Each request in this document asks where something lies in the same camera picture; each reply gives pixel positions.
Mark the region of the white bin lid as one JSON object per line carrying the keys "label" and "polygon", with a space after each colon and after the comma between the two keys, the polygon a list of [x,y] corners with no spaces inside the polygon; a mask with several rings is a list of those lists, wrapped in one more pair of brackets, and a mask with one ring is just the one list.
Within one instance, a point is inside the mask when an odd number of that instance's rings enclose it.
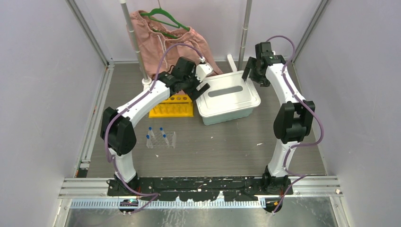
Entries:
{"label": "white bin lid", "polygon": [[207,115],[259,106],[261,98],[253,82],[249,78],[243,81],[242,74],[241,70],[205,78],[200,87],[208,83],[210,88],[196,100],[196,105],[205,106]]}

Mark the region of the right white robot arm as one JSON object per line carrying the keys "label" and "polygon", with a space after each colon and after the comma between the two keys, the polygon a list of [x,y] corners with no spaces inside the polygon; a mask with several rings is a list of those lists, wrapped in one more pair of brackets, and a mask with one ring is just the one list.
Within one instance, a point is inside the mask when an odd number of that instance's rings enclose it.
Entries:
{"label": "right white robot arm", "polygon": [[282,55],[276,55],[270,42],[255,45],[255,57],[249,57],[242,79],[262,87],[272,86],[280,108],[273,122],[277,139],[271,161],[265,168],[261,190],[268,194],[283,193],[290,185],[288,165],[295,149],[310,134],[315,104],[306,101],[290,77]]}

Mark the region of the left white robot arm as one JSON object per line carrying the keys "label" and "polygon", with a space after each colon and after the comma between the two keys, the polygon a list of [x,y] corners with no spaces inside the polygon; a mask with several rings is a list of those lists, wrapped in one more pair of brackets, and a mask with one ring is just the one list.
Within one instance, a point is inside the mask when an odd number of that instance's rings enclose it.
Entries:
{"label": "left white robot arm", "polygon": [[128,103],[103,112],[101,138],[105,143],[107,157],[115,165],[115,176],[121,181],[119,188],[126,195],[138,189],[137,172],[133,165],[132,151],[137,143],[134,128],[154,107],[179,91],[184,91],[192,101],[199,98],[209,84],[202,81],[213,73],[211,65],[204,60],[199,64],[180,57],[170,71],[155,76],[146,88]]}

